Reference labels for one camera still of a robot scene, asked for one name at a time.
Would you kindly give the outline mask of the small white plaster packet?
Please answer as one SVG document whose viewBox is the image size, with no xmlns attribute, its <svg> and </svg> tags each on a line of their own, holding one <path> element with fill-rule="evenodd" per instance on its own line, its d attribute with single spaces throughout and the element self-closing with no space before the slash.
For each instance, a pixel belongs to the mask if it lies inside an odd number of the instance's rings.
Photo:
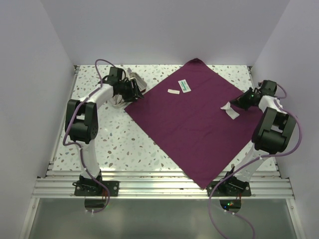
<svg viewBox="0 0 319 239">
<path fill-rule="evenodd" d="M 180 94 L 180 91 L 179 91 L 179 90 L 168 89 L 167 92 L 170 93 L 170 94 L 176 94 L 176 95 L 179 95 L 179 94 Z"/>
</svg>

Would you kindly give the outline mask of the green white dressing packet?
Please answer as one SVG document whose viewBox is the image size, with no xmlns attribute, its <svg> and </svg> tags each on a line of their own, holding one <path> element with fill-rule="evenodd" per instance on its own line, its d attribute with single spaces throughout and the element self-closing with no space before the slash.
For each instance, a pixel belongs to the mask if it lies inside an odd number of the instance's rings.
<svg viewBox="0 0 319 239">
<path fill-rule="evenodd" d="M 188 93 L 191 91 L 190 86 L 188 85 L 186 79 L 180 80 L 178 81 L 180 88 L 182 90 L 183 93 Z"/>
</svg>

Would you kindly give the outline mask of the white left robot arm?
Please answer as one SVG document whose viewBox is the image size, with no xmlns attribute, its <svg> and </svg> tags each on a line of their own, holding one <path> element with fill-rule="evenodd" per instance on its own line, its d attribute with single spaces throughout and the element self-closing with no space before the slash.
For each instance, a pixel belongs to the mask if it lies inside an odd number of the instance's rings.
<svg viewBox="0 0 319 239">
<path fill-rule="evenodd" d="M 102 193 L 101 169 L 97 162 L 95 138 L 98 134 L 98 109 L 114 96 L 121 96 L 124 102 L 135 102 L 144 96 L 136 78 L 125 78 L 102 86 L 79 100 L 69 100 L 65 118 L 64 146 L 75 145 L 79 149 L 81 162 L 80 179 L 88 179 L 86 190 L 96 196 Z"/>
</svg>

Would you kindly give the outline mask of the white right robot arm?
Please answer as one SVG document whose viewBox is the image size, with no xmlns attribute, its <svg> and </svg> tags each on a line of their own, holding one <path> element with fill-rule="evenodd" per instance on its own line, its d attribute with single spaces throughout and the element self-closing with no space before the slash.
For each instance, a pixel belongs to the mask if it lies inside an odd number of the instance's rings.
<svg viewBox="0 0 319 239">
<path fill-rule="evenodd" d="M 250 88 L 232 100 L 231 104 L 245 110 L 257 106 L 263 114 L 252 134 L 251 149 L 242 161 L 226 174 L 226 180 L 222 183 L 223 192 L 230 196 L 239 191 L 240 184 L 248 184 L 266 159 L 287 155 L 284 151 L 297 125 L 296 118 L 283 110 L 278 98 L 257 89 Z"/>
</svg>

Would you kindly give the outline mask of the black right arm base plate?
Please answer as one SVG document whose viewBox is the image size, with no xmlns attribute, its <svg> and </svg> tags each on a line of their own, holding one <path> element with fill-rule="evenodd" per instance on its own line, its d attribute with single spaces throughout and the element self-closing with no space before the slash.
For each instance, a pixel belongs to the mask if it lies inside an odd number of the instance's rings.
<svg viewBox="0 0 319 239">
<path fill-rule="evenodd" d="M 238 180 L 236 177 L 231 177 L 225 182 L 221 183 L 217 189 L 212 194 L 213 197 L 236 197 L 252 196 L 250 184 L 248 182 L 243 182 Z"/>
</svg>

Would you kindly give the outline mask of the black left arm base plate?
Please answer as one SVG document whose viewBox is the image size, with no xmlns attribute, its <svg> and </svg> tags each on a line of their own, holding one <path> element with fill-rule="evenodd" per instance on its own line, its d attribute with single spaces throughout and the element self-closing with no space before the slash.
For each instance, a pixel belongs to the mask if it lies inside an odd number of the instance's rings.
<svg viewBox="0 0 319 239">
<path fill-rule="evenodd" d="M 74 195 L 83 197 L 94 197 L 94 196 L 110 196 L 117 197 L 120 188 L 119 181 L 102 181 L 102 184 L 108 188 L 109 193 L 100 184 L 93 182 L 92 186 L 81 184 L 80 181 L 73 182 L 72 185 L 75 187 Z"/>
</svg>

